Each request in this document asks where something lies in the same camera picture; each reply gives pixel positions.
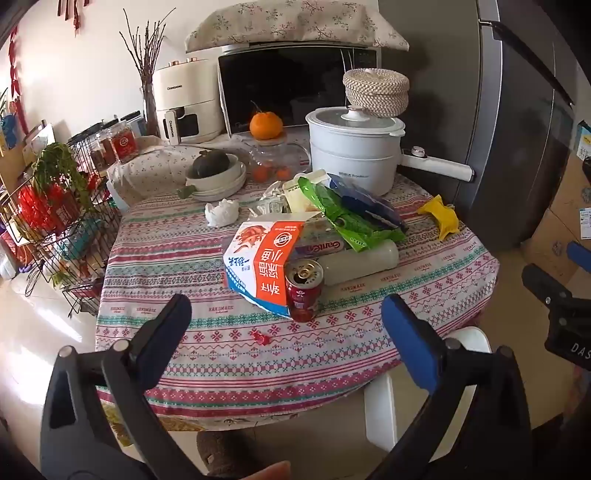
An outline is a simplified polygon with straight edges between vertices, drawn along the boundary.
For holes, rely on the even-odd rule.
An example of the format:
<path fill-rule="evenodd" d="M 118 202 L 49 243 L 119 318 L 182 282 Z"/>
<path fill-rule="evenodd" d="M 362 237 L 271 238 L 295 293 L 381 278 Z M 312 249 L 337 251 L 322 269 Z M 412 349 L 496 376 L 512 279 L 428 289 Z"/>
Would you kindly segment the green snack bag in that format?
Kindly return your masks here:
<path fill-rule="evenodd" d="M 376 221 L 353 213 L 342 205 L 342 199 L 337 193 L 322 184 L 315 184 L 301 177 L 297 180 L 297 185 L 301 193 L 322 212 L 335 231 L 356 252 L 375 249 L 385 240 L 403 242 L 406 239 L 406 234 L 400 227 L 381 227 Z"/>

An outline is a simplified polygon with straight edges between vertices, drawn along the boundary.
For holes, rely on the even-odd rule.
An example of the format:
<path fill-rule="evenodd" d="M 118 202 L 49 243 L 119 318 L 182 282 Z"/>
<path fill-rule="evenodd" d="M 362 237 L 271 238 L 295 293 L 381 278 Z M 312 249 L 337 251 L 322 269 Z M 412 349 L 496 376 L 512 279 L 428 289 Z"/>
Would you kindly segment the small red candy wrapper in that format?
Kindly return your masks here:
<path fill-rule="evenodd" d="M 271 342 L 270 336 L 263 334 L 262 332 L 260 332 L 257 329 L 252 329 L 249 332 L 249 335 L 259 345 L 262 345 L 262 346 L 270 345 L 270 342 Z"/>

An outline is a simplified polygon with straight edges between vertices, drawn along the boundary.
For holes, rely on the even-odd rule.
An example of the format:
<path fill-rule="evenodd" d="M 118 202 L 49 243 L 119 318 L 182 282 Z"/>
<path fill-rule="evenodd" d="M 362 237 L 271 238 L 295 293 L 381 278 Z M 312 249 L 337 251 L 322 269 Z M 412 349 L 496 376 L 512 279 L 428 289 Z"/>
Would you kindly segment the white plastic bottle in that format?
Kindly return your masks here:
<path fill-rule="evenodd" d="M 325 285 L 332 286 L 394 269 L 399 264 L 399 250 L 394 241 L 384 240 L 372 249 L 349 249 L 322 256 L 318 263 L 324 270 Z"/>

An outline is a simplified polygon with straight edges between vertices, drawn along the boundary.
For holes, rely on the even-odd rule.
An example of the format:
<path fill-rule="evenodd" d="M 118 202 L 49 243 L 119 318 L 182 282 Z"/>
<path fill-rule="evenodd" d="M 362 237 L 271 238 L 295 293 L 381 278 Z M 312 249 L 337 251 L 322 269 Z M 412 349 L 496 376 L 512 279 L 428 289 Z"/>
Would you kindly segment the dark grey refrigerator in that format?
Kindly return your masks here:
<path fill-rule="evenodd" d="M 410 81 L 402 145 L 469 166 L 469 182 L 406 169 L 491 251 L 536 230 L 569 156 L 577 60 L 535 1 L 383 1 L 409 43 L 384 50 Z"/>

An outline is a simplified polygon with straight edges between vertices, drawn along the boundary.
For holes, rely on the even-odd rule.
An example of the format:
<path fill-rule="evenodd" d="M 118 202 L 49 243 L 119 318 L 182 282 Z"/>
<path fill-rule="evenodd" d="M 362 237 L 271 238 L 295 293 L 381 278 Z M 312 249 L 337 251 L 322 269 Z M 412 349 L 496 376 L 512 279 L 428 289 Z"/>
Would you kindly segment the red drink can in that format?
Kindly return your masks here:
<path fill-rule="evenodd" d="M 308 323 L 315 318 L 324 281 L 322 265 L 313 259 L 300 259 L 287 264 L 287 303 L 291 319 L 297 323 Z"/>

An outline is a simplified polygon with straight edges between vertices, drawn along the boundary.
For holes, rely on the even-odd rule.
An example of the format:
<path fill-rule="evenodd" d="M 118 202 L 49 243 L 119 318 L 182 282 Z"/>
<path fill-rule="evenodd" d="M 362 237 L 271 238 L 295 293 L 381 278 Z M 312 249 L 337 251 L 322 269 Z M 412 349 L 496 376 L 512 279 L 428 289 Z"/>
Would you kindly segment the glass jar with tangerines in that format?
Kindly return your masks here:
<path fill-rule="evenodd" d="M 247 140 L 249 176 L 253 182 L 286 182 L 311 169 L 311 155 L 300 144 L 287 140 L 286 134 L 270 140 Z"/>

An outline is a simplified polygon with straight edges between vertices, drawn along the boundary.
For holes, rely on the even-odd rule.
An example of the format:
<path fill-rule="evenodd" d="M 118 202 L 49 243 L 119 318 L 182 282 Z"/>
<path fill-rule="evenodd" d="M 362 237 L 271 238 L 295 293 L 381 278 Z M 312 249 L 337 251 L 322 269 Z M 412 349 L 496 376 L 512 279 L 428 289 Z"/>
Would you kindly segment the white electric cooking pot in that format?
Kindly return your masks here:
<path fill-rule="evenodd" d="M 347 179 L 372 194 L 383 196 L 394 185 L 401 166 L 464 182 L 473 180 L 471 167 L 433 157 L 414 146 L 405 153 L 401 139 L 405 123 L 382 118 L 361 108 L 318 108 L 305 116 L 310 129 L 311 169 Z"/>

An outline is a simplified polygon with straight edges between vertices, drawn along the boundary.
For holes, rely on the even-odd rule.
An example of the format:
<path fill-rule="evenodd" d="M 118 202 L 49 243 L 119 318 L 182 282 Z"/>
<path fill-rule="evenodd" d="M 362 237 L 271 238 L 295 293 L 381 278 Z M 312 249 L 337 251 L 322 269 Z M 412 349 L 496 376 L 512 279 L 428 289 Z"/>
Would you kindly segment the cardboard box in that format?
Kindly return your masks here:
<path fill-rule="evenodd" d="M 568 258 L 567 246 L 577 242 L 590 248 L 590 125 L 577 125 L 558 190 L 533 236 L 522 245 L 524 259 L 562 284 L 579 270 Z"/>

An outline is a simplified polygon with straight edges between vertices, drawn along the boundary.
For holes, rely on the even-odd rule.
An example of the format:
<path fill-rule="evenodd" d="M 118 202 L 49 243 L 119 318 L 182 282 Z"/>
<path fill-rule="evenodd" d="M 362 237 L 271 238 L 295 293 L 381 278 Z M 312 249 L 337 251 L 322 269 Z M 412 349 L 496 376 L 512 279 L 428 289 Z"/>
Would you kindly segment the blue snack bag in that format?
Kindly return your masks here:
<path fill-rule="evenodd" d="M 406 222 L 390 202 L 339 175 L 328 174 L 329 187 L 341 198 L 342 205 L 367 220 L 392 228 L 408 231 Z"/>

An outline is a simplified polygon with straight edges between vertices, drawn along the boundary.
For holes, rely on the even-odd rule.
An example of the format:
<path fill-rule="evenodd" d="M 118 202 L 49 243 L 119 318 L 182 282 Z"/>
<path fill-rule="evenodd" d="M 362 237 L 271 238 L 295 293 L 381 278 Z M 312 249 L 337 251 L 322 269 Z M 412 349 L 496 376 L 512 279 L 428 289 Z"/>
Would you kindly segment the beige snack packet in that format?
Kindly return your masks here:
<path fill-rule="evenodd" d="M 329 175 L 325 170 L 312 171 L 310 173 L 297 173 L 293 179 L 284 182 L 281 189 L 283 189 L 283 196 L 287 200 L 287 205 L 290 207 L 291 213 L 304 213 L 318 211 L 318 208 L 304 195 L 298 185 L 298 179 L 304 178 L 311 181 L 312 184 L 322 183 L 325 186 L 329 185 Z"/>

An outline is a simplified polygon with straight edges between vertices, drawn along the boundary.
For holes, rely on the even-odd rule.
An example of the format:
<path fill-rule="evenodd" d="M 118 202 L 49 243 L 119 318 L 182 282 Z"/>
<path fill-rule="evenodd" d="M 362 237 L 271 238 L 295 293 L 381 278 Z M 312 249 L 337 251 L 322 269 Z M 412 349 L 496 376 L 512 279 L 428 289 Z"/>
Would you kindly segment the yellow wrapper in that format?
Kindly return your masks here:
<path fill-rule="evenodd" d="M 439 229 L 439 240 L 444 241 L 449 235 L 460 232 L 460 220 L 451 205 L 445 205 L 440 195 L 422 205 L 417 213 L 432 216 Z"/>

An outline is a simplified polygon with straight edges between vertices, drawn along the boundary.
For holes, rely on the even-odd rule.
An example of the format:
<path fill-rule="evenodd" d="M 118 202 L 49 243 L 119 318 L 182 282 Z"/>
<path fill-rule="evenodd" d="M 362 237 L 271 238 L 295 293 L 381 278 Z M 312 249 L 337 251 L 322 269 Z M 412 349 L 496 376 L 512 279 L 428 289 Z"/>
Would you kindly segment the orange white milk carton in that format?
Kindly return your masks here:
<path fill-rule="evenodd" d="M 284 266 L 307 221 L 304 214 L 269 214 L 243 222 L 222 256 L 228 288 L 289 318 Z"/>

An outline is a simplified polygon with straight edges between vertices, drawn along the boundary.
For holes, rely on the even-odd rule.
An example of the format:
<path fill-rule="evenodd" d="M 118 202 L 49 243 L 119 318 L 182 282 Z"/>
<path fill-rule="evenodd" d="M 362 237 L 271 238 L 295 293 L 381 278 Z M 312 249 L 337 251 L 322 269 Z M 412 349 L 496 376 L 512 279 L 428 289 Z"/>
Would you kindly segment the dark green squash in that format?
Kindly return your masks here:
<path fill-rule="evenodd" d="M 228 154 L 221 150 L 202 151 L 197 158 L 193 160 L 187 177 L 191 179 L 204 179 L 228 170 L 230 160 Z"/>

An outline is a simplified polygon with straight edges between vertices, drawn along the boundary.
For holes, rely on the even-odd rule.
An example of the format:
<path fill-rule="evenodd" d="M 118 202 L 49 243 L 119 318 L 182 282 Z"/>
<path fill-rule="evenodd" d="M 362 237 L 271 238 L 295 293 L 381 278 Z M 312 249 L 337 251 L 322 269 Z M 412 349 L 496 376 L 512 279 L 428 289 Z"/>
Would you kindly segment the floral cloth cover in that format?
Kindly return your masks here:
<path fill-rule="evenodd" d="M 218 9 L 185 40 L 188 53 L 228 45 L 332 42 L 408 51 L 374 8 L 352 1 L 252 1 Z"/>

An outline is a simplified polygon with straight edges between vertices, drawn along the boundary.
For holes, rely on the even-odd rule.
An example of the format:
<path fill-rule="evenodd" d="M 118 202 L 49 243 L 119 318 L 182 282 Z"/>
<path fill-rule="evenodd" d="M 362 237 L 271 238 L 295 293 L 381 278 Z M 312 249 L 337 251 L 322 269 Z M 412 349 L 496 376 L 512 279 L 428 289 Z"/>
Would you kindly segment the stacked white bowls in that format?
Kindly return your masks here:
<path fill-rule="evenodd" d="M 191 179 L 187 177 L 190 168 L 188 167 L 185 172 L 185 185 L 177 190 L 177 196 L 186 199 L 194 195 L 201 201 L 214 201 L 238 192 L 245 183 L 246 167 L 235 154 L 226 154 L 228 154 L 230 166 L 221 174 L 204 179 Z"/>

